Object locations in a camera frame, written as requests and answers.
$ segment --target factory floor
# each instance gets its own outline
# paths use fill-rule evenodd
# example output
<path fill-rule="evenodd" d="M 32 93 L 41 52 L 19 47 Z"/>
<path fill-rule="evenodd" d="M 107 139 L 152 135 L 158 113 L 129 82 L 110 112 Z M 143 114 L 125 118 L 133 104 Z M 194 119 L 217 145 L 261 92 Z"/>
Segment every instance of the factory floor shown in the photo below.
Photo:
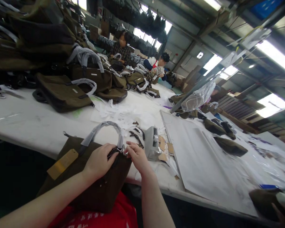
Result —
<path fill-rule="evenodd" d="M 38 152 L 0 141 L 0 218 L 33 200 L 54 160 Z M 138 226 L 143 227 L 141 199 L 134 197 L 133 186 L 122 191 L 137 211 Z M 163 195 L 176 227 L 264 227 L 221 212 Z"/>

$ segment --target red shirt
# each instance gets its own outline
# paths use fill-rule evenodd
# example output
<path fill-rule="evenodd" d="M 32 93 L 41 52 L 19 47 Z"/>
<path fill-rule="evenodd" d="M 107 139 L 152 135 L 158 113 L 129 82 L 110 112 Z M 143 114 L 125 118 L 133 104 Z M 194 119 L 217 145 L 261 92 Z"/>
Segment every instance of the red shirt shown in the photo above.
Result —
<path fill-rule="evenodd" d="M 66 207 L 51 222 L 48 228 L 137 228 L 136 209 L 128 198 L 120 192 L 111 213 L 81 211 L 75 212 L 71 206 Z"/>

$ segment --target plaid shirt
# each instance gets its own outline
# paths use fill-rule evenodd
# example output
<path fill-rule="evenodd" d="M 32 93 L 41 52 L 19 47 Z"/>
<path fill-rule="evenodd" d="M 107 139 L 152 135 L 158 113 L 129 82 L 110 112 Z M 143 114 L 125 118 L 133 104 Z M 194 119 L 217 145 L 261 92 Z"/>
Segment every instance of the plaid shirt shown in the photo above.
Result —
<path fill-rule="evenodd" d="M 117 53 L 121 54 L 121 60 L 124 61 L 125 66 L 130 64 L 131 50 L 128 45 L 125 47 L 121 47 L 119 42 L 116 41 L 115 44 L 111 48 L 110 55 L 116 55 Z"/>

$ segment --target bag label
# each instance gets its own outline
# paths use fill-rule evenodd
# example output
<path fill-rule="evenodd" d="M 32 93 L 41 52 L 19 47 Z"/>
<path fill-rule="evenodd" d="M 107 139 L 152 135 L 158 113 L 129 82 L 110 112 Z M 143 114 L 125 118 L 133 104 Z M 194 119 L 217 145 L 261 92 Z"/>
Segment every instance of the bag label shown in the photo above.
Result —
<path fill-rule="evenodd" d="M 51 168 L 47 170 L 47 173 L 53 180 L 56 180 L 60 174 L 62 174 L 76 159 L 78 153 L 74 149 L 69 150 L 61 159 L 59 159 Z"/>

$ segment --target hanging bag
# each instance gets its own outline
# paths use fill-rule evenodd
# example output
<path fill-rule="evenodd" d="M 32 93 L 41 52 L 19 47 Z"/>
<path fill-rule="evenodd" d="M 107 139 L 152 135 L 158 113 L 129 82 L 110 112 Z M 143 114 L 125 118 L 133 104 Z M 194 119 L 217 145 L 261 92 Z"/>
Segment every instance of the hanging bag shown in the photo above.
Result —
<path fill-rule="evenodd" d="M 74 206 L 78 210 L 102 213 L 111 212 L 115 199 L 126 180 L 132 163 L 131 158 L 127 158 L 123 153 L 122 130 L 116 123 L 111 121 L 99 124 L 85 139 L 68 135 L 69 138 L 60 151 L 57 160 L 60 160 L 72 149 L 78 153 L 78 158 L 73 161 L 73 163 L 68 166 L 56 180 L 53 180 L 52 177 L 48 175 L 37 196 L 44 194 L 75 174 L 83 171 L 92 152 L 101 146 L 100 144 L 95 143 L 94 139 L 99 130 L 105 126 L 113 126 L 118 133 L 117 147 L 109 153 L 108 158 L 114 152 L 118 152 L 119 154 L 109 171 L 75 198 L 70 205 Z"/>

